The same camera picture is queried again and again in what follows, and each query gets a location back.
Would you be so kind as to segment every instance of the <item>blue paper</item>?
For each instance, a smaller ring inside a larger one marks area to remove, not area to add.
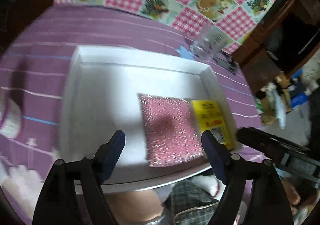
[[[188,60],[195,60],[193,57],[193,54],[188,51],[185,47],[183,47],[182,45],[180,45],[180,48],[178,49],[174,49],[176,52],[178,52],[180,54],[180,56],[182,58],[188,59]]]
[[[302,74],[302,68],[300,68],[294,75],[292,75],[291,78],[297,78],[301,74]]]
[[[309,97],[304,92],[302,92],[301,94],[290,99],[291,108],[304,104],[305,102],[307,102],[308,99]]]

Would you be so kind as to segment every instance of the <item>purple tablecloth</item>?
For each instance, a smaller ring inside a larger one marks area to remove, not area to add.
[[[8,179],[22,190],[17,176],[24,178],[28,170],[35,170],[33,179],[45,180],[57,159],[62,96],[77,45],[125,45],[180,56],[175,49],[180,45],[188,49],[191,42],[170,26],[121,11],[76,5],[49,8],[16,39],[0,62],[0,86],[23,114],[17,138],[0,135],[0,158]],[[222,86],[236,126],[261,128],[242,72],[234,76],[214,62],[208,64]],[[261,153],[252,148],[244,147],[240,154],[246,160],[261,161]]]

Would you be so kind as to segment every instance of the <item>pink sponge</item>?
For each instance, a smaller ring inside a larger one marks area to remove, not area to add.
[[[151,167],[176,165],[204,155],[188,101],[145,94],[140,101]]]

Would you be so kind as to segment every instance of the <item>white box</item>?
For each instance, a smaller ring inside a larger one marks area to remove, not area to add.
[[[79,46],[67,79],[60,153],[66,162],[80,160],[123,130],[126,144],[106,185],[106,192],[150,189],[210,168],[205,157],[171,167],[152,168],[147,161],[138,95],[150,94],[218,102],[234,139],[236,126],[210,66],[175,56],[108,46]]]

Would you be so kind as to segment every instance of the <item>white cup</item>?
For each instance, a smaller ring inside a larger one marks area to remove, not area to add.
[[[14,139],[21,130],[20,107],[0,88],[0,134]]]

